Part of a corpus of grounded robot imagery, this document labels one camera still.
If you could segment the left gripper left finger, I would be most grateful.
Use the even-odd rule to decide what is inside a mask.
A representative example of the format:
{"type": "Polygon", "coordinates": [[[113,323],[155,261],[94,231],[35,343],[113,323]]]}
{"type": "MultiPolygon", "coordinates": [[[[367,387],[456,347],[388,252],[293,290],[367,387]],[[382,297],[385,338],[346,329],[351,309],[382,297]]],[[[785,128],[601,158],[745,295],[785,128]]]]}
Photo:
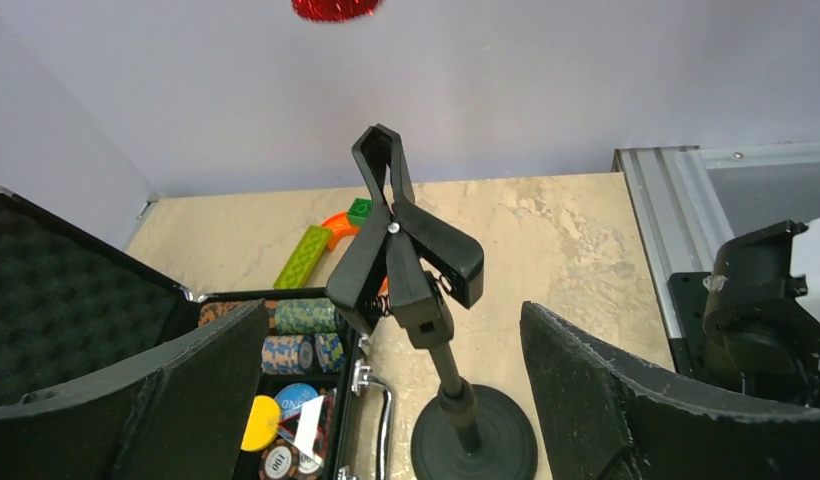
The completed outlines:
{"type": "Polygon", "coordinates": [[[0,479],[229,479],[261,376],[261,300],[0,406],[0,479]]]}

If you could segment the black poker chip case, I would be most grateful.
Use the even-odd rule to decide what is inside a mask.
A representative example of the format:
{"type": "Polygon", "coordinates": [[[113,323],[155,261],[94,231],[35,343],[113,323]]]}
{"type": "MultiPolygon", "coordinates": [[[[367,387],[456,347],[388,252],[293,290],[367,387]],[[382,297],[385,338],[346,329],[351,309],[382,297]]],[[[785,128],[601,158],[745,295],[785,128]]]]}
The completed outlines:
{"type": "MultiPolygon", "coordinates": [[[[327,303],[320,288],[194,297],[175,280],[0,187],[0,406],[143,353],[256,300],[268,312],[267,336],[287,308],[311,312],[327,303]]],[[[261,369],[254,397],[296,382],[294,375],[261,369]]],[[[240,449],[229,479],[263,478],[268,459],[264,449],[240,449]]]]}

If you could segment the yellow poker chip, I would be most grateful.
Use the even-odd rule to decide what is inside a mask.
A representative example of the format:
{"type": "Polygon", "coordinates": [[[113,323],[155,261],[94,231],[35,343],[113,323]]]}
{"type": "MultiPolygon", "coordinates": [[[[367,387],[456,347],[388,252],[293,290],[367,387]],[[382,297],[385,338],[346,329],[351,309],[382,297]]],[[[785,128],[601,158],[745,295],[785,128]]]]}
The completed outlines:
{"type": "Polygon", "coordinates": [[[245,452],[258,452],[267,448],[277,437],[281,420],[282,409],[272,397],[255,396],[240,449],[245,452]]]}

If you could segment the green toy block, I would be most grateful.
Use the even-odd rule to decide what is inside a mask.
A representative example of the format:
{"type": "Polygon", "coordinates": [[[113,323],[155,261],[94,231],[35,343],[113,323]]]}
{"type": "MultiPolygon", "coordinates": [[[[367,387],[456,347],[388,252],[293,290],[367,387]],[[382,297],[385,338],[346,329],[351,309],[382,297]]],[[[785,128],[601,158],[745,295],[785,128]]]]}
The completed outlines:
{"type": "Polygon", "coordinates": [[[329,228],[309,226],[278,274],[273,288],[287,290],[304,287],[331,238],[329,228]]]}

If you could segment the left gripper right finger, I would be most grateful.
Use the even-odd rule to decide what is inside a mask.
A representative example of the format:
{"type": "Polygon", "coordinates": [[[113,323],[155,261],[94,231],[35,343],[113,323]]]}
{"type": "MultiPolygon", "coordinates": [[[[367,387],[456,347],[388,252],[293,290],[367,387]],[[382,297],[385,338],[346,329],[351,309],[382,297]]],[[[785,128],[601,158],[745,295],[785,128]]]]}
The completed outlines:
{"type": "Polygon", "coordinates": [[[679,375],[531,301],[520,335],[556,479],[820,479],[820,409],[679,375]]]}

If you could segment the red glitter microphone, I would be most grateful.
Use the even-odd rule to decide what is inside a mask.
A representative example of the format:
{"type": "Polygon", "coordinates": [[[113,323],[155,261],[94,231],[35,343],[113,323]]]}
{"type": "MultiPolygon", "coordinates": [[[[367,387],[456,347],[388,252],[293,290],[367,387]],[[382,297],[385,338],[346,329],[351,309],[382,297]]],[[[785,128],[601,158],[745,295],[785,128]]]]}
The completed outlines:
{"type": "Polygon", "coordinates": [[[381,0],[292,0],[296,15],[310,22],[341,23],[370,16],[381,0]]]}

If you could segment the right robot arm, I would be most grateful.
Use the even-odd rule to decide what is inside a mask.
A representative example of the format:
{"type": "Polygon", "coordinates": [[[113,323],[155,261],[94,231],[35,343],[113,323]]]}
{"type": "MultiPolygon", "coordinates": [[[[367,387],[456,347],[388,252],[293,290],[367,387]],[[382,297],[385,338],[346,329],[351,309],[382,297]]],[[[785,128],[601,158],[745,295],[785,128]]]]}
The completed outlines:
{"type": "Polygon", "coordinates": [[[672,274],[668,292],[679,374],[820,408],[820,217],[736,237],[710,271],[672,274]]]}

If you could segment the clip microphone stand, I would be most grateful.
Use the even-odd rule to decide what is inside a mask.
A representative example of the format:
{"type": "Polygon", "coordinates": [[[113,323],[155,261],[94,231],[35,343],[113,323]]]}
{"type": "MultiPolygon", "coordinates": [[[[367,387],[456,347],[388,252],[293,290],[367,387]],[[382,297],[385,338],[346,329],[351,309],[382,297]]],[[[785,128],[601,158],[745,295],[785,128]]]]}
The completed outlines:
{"type": "Polygon", "coordinates": [[[538,446],[527,415],[504,392],[466,380],[450,345],[455,325],[446,300],[465,309],[480,300],[481,244],[416,204],[396,131],[369,127],[352,156],[372,206],[325,292],[358,332],[370,335],[391,316],[413,347],[431,357],[439,386],[412,431],[416,477],[534,478],[538,446]]]}

